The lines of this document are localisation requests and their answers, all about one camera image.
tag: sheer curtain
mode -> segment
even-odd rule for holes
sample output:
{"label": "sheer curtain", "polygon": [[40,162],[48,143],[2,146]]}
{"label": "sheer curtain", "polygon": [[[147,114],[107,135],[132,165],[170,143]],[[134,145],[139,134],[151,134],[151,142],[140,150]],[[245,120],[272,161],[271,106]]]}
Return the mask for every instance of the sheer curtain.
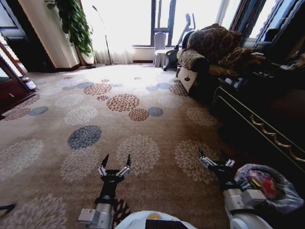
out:
{"label": "sheer curtain", "polygon": [[132,17],[128,15],[127,1],[82,0],[88,24],[92,28],[92,46],[97,62],[109,63],[105,35],[112,63],[132,63],[133,48],[129,34]]}

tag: brown patterned sofa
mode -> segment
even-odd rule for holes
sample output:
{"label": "brown patterned sofa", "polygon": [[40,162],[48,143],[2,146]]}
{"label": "brown patterned sofa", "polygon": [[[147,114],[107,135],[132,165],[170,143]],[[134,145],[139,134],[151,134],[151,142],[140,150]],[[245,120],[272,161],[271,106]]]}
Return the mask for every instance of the brown patterned sofa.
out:
{"label": "brown patterned sofa", "polygon": [[262,65],[263,56],[253,55],[256,49],[238,47],[242,34],[213,24],[194,32],[187,49],[179,50],[182,66],[177,77],[191,96],[214,93],[218,78],[244,77]]}

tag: floral carpet pattern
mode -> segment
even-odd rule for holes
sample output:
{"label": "floral carpet pattern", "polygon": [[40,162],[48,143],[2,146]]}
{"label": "floral carpet pattern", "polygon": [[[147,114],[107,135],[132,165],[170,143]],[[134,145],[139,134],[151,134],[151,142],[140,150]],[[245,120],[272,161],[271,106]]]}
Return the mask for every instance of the floral carpet pattern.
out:
{"label": "floral carpet pattern", "polygon": [[96,169],[132,173],[117,186],[113,225],[161,211],[199,229],[229,228],[214,174],[198,147],[221,159],[218,120],[189,97],[175,71],[148,64],[28,73],[39,91],[0,121],[0,204],[17,203],[0,229],[83,229],[82,208],[102,188]]}

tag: white chair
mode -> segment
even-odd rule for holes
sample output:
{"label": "white chair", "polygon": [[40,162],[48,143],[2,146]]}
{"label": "white chair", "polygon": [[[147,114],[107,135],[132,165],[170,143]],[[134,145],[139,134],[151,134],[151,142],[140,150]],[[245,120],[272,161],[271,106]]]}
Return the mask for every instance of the white chair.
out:
{"label": "white chair", "polygon": [[152,63],[155,68],[159,68],[163,65],[166,65],[167,58],[165,53],[168,50],[165,50],[165,40],[166,36],[163,32],[158,32],[154,36],[154,57]]}

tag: green leaves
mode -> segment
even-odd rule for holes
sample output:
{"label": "green leaves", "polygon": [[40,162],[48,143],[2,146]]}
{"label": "green leaves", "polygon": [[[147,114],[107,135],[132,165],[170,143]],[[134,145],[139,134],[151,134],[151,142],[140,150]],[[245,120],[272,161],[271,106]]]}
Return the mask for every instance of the green leaves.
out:
{"label": "green leaves", "polygon": [[70,42],[77,46],[81,53],[92,55],[92,40],[85,14],[76,0],[45,0],[47,7],[57,6],[62,21],[62,31],[70,33]]}

